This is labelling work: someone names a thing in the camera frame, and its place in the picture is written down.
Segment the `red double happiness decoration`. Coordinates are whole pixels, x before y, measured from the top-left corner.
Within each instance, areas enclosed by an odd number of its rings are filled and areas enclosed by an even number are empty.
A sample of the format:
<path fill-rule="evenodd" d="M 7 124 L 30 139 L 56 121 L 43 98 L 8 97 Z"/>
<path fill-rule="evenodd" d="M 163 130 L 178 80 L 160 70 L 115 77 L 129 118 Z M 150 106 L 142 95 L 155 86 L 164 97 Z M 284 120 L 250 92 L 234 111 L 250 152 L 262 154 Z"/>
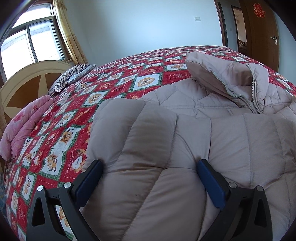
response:
<path fill-rule="evenodd" d="M 266 11 L 263 10 L 260 3 L 254 3 L 252 6 L 253 11 L 258 18 L 265 18 Z"/>

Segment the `folded pink quilt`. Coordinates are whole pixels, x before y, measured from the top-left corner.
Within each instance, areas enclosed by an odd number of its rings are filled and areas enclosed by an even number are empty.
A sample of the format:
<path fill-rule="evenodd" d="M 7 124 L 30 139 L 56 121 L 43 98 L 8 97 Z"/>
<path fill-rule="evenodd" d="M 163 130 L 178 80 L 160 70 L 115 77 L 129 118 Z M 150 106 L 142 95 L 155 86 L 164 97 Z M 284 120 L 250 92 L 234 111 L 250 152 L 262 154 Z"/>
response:
<path fill-rule="evenodd" d="M 8 161 L 19 155 L 26 138 L 42 115 L 55 102 L 49 95 L 40 97 L 25 106 L 7 125 L 1 137 L 1 157 Z"/>

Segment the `brown wooden door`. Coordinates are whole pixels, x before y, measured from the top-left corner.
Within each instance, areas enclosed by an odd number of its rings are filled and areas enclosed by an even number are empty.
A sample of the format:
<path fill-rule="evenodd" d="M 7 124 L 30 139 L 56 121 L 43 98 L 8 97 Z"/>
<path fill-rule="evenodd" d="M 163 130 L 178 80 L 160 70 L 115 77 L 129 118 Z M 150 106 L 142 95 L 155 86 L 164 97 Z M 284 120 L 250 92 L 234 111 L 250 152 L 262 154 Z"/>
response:
<path fill-rule="evenodd" d="M 240 1 L 246 28 L 247 56 L 259 61 L 274 71 L 278 71 L 280 44 L 278 28 L 272 9 L 265 1 Z M 253 11 L 253 4 L 260 3 L 266 11 L 265 18 L 258 18 Z M 277 45 L 270 37 L 277 37 Z"/>

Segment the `beige quilted puffer jacket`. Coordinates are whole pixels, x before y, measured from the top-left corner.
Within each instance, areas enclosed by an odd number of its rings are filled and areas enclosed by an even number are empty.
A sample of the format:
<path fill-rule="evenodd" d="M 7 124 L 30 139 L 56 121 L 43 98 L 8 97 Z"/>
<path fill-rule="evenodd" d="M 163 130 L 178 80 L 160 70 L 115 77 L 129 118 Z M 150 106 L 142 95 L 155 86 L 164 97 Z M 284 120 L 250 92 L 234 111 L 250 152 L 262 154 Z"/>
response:
<path fill-rule="evenodd" d="M 190 78 L 99 105 L 84 166 L 104 175 L 82 215 L 100 240 L 200 240 L 218 214 L 196 172 L 206 159 L 264 188 L 280 240 L 295 220 L 295 97 L 260 64 L 192 52 L 186 66 Z"/>

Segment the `red patchwork cartoon bedspread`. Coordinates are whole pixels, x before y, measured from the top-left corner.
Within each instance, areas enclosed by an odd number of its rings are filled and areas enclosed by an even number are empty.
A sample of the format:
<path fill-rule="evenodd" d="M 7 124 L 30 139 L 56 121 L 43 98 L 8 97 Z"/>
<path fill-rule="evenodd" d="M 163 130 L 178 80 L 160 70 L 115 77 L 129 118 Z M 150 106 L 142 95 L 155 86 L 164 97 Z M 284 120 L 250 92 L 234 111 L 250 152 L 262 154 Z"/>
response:
<path fill-rule="evenodd" d="M 200 100 L 200 88 L 190 94 L 192 78 L 185 58 L 194 51 L 241 64 L 255 63 L 222 46 L 160 49 L 95 67 L 76 83 L 50 96 L 55 102 L 26 138 L 19 155 L 8 160 L 4 169 L 1 205 L 18 239 L 26 239 L 34 187 L 43 184 L 56 188 L 81 173 L 94 114 L 104 100 L 145 96 L 173 110 L 236 113 L 235 107 L 217 103 L 214 96 Z"/>

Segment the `cream and brown headboard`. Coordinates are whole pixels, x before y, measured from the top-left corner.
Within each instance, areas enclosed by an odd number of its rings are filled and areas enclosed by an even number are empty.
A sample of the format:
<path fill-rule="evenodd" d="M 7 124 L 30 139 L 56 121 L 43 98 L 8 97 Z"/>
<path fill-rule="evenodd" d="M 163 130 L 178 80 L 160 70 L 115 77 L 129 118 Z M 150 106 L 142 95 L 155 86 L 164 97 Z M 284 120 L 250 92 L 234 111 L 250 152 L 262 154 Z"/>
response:
<path fill-rule="evenodd" d="M 71 67 L 66 62 L 47 60 L 14 74 L 1 88 L 5 122 L 9 123 L 28 103 L 46 95 L 55 80 Z"/>

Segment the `right yellow curtain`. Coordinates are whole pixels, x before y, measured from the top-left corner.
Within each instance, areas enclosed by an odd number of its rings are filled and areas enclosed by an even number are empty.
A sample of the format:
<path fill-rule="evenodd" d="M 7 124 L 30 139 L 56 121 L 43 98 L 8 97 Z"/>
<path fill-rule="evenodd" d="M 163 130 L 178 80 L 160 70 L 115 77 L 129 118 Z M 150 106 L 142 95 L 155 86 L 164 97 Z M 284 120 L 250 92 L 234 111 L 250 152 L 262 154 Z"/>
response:
<path fill-rule="evenodd" d="M 88 60 L 68 20 L 67 8 L 64 2 L 61 0 L 53 0 L 53 11 L 73 62 L 75 64 L 88 64 Z"/>

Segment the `window with dark frame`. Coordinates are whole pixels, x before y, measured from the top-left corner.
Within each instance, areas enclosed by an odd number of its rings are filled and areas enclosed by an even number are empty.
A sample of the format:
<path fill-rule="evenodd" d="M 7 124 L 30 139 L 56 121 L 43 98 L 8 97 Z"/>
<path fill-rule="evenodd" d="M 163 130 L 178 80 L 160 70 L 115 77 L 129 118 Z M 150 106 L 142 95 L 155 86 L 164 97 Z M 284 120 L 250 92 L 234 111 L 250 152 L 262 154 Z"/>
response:
<path fill-rule="evenodd" d="M 6 82 L 25 66 L 39 61 L 69 59 L 53 2 L 36 1 L 21 14 L 1 44 L 1 78 Z"/>

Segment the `grey striped pillow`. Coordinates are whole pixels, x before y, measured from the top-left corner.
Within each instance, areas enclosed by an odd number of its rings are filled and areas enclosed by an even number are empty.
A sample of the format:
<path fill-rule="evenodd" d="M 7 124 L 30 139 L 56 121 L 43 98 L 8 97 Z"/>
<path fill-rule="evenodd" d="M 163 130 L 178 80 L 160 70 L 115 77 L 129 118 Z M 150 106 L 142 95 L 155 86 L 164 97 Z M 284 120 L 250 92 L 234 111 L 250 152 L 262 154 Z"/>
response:
<path fill-rule="evenodd" d="M 48 95 L 55 96 L 60 93 L 65 87 L 76 83 L 96 66 L 96 64 L 78 64 L 71 67 L 55 80 L 48 91 Z"/>

